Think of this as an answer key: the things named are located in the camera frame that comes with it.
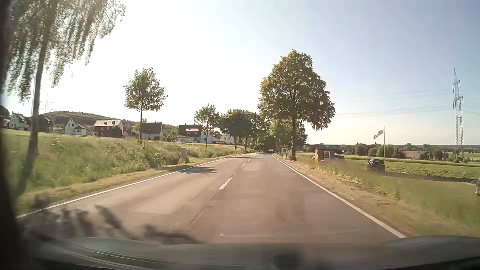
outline parked car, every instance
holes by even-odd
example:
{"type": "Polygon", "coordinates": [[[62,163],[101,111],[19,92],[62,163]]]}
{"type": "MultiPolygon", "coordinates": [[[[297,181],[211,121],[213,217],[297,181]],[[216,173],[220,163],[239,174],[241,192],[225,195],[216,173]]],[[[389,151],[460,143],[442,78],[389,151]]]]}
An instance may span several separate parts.
{"type": "Polygon", "coordinates": [[[381,159],[371,159],[367,163],[367,170],[374,171],[374,172],[384,172],[385,171],[385,163],[381,159]]]}

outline asphalt road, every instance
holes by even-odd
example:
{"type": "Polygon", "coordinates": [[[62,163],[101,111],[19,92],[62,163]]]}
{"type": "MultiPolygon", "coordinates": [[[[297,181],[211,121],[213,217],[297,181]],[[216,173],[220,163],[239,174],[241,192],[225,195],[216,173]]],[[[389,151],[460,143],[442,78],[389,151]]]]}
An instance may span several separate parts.
{"type": "Polygon", "coordinates": [[[188,243],[378,243],[398,239],[272,155],[244,154],[23,218],[57,238],[188,243]]]}

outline roadside post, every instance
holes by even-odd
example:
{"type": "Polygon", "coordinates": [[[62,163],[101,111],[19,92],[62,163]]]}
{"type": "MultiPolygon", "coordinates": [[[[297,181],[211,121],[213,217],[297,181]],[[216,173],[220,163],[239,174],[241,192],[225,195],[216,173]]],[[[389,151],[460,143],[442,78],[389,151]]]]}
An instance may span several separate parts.
{"type": "Polygon", "coordinates": [[[187,160],[187,148],[185,147],[181,148],[181,160],[183,161],[187,160]]]}

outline utility pole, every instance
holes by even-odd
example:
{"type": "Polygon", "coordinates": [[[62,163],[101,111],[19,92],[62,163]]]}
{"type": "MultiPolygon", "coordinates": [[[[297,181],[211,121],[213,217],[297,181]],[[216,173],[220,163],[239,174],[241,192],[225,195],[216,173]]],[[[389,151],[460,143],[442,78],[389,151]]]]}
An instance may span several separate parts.
{"type": "Polygon", "coordinates": [[[460,80],[456,78],[456,71],[453,69],[454,73],[454,80],[452,85],[452,90],[454,94],[453,98],[453,105],[455,108],[455,121],[456,121],[456,137],[455,137],[455,156],[460,157],[459,153],[463,150],[463,126],[462,126],[462,103],[463,103],[463,96],[460,95],[460,80]]]}

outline tree trunk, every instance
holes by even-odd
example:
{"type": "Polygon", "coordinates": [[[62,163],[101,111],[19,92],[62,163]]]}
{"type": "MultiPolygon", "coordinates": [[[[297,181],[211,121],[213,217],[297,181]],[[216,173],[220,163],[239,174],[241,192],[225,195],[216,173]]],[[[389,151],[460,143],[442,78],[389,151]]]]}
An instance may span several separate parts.
{"type": "Polygon", "coordinates": [[[140,133],[140,144],[142,144],[142,115],[144,113],[143,109],[140,109],[140,129],[138,132],[140,133]]]}
{"type": "Polygon", "coordinates": [[[48,41],[50,39],[50,28],[57,15],[57,1],[53,1],[53,5],[48,9],[47,21],[42,36],[42,48],[40,49],[40,56],[38,58],[38,65],[35,75],[35,89],[33,94],[33,112],[32,112],[32,131],[30,133],[30,141],[28,142],[27,156],[25,158],[24,167],[20,178],[18,179],[16,197],[19,198],[26,188],[28,178],[32,174],[33,164],[38,156],[38,109],[40,108],[40,85],[42,83],[43,65],[45,62],[45,54],[48,48],[48,41]]]}
{"type": "Polygon", "coordinates": [[[292,117],[292,159],[297,160],[297,151],[295,143],[297,140],[297,119],[292,117]]]}

